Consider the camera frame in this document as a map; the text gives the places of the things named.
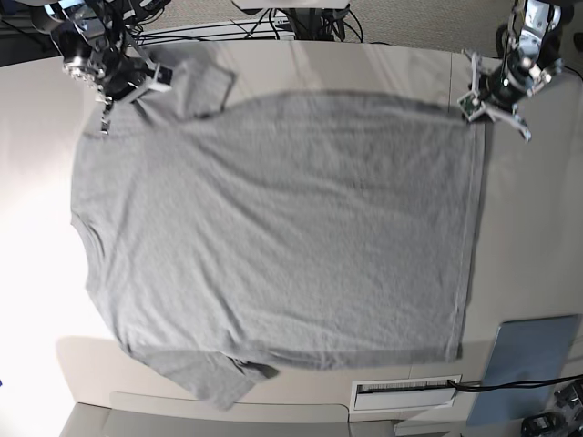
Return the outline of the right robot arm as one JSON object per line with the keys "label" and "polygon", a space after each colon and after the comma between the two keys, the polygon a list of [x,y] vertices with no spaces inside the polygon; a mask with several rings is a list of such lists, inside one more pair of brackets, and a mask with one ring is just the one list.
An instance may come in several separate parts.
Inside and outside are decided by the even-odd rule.
{"label": "right robot arm", "polygon": [[109,1],[56,1],[35,6],[34,27],[63,57],[65,73],[93,88],[104,105],[101,132],[107,134],[117,102],[131,103],[149,91],[170,90],[172,71],[138,46],[124,16]]}

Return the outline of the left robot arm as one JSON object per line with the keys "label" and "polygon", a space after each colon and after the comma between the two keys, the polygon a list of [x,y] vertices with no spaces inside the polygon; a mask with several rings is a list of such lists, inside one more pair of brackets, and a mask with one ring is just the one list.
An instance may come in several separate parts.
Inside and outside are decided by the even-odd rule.
{"label": "left robot arm", "polygon": [[549,86],[564,70],[559,48],[562,27],[572,18],[573,1],[516,1],[496,31],[497,68],[483,66],[476,51],[463,54],[471,64],[468,91],[457,100],[468,123],[504,122],[526,141],[532,134],[518,114],[519,103]]}

